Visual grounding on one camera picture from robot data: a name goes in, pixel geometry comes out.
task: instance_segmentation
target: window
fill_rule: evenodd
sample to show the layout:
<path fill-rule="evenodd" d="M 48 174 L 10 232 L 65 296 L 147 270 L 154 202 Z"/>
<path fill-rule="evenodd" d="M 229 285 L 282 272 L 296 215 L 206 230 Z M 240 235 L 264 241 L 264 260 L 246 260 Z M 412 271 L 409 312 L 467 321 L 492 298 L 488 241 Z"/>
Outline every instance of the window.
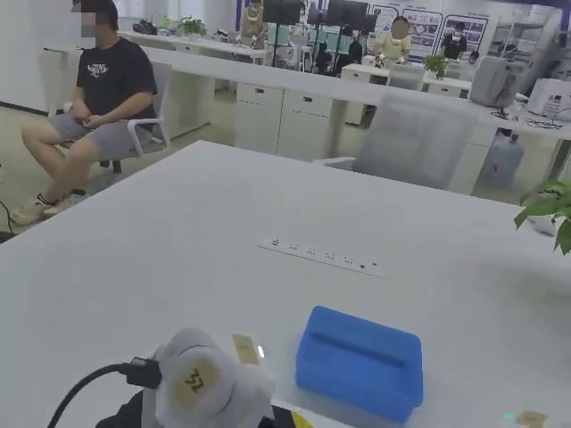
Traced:
<path fill-rule="evenodd" d="M 121 18 L 144 18 L 145 0 L 113 0 Z"/>
<path fill-rule="evenodd" d="M 186 16 L 192 16 L 198 20 L 204 18 L 204 0 L 169 0 L 168 8 L 169 18 L 174 21 L 179 21 Z"/>

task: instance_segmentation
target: gray shorts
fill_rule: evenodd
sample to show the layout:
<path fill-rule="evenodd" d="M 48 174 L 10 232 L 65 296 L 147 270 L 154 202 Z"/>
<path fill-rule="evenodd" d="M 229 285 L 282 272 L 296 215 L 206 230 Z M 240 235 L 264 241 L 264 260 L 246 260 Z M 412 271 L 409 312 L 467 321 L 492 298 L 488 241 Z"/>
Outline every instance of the gray shorts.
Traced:
<path fill-rule="evenodd" d="M 79 124 L 71 113 L 53 116 L 48 121 L 62 136 L 62 146 L 65 148 L 69 149 L 73 143 L 87 136 L 97 146 L 100 161 L 120 161 L 137 156 L 126 120 L 107 123 L 97 129 L 88 129 Z M 137 127 L 136 132 L 142 147 L 151 143 L 153 135 L 150 131 Z"/>

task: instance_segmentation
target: blue box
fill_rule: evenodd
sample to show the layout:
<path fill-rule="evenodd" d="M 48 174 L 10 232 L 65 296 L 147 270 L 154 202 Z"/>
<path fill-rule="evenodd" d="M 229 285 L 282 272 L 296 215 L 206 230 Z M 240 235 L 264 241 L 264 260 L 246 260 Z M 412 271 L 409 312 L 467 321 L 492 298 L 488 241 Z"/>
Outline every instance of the blue box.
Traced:
<path fill-rule="evenodd" d="M 420 339 L 317 306 L 297 350 L 295 382 L 403 424 L 423 399 Z"/>

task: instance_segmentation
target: white sneaker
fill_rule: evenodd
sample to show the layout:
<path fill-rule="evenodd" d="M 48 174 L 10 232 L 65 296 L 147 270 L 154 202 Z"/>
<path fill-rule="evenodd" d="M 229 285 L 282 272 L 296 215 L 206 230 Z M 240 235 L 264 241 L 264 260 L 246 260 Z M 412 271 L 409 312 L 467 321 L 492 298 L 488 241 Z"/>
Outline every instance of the white sneaker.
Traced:
<path fill-rule="evenodd" d="M 42 211 L 44 217 L 51 218 L 53 216 L 57 216 L 60 212 L 66 211 L 68 208 L 77 205 L 80 202 L 83 202 L 87 199 L 89 195 L 86 194 L 74 194 L 72 193 L 69 197 L 65 198 L 62 201 L 56 203 L 53 207 L 49 207 Z"/>
<path fill-rule="evenodd" d="M 51 207 L 51 205 L 40 201 L 37 196 L 34 196 L 19 208 L 10 211 L 10 218 L 18 226 L 29 226 L 39 221 L 44 210 Z"/>

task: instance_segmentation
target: green plant leaf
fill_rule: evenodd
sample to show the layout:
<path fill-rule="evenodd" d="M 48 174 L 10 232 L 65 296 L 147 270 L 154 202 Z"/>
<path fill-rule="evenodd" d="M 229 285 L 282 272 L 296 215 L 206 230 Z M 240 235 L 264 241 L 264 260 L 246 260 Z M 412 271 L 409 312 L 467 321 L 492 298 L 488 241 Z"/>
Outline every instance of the green plant leaf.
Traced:
<path fill-rule="evenodd" d="M 557 237 L 555 238 L 555 248 L 561 248 L 563 255 L 567 255 L 571 252 L 571 221 L 565 220 L 559 227 L 557 232 Z"/>
<path fill-rule="evenodd" d="M 560 218 L 560 217 L 571 218 L 571 207 L 566 206 L 563 208 L 559 208 L 553 217 L 554 218 Z"/>
<path fill-rule="evenodd" d="M 527 201 L 531 196 L 537 195 L 538 193 L 546 192 L 546 191 L 556 192 L 556 193 L 567 193 L 567 192 L 571 191 L 571 186 L 566 184 L 566 183 L 560 182 L 558 180 L 545 180 L 545 181 L 542 181 L 533 190 L 524 194 L 521 197 L 521 199 L 519 200 L 519 203 L 521 205 L 523 205 L 524 202 Z"/>
<path fill-rule="evenodd" d="M 544 199 L 525 207 L 519 214 L 517 214 L 516 218 L 514 218 L 516 227 L 520 228 L 529 216 L 547 216 L 554 214 L 557 211 L 555 202 L 556 201 L 553 201 L 552 199 Z"/>

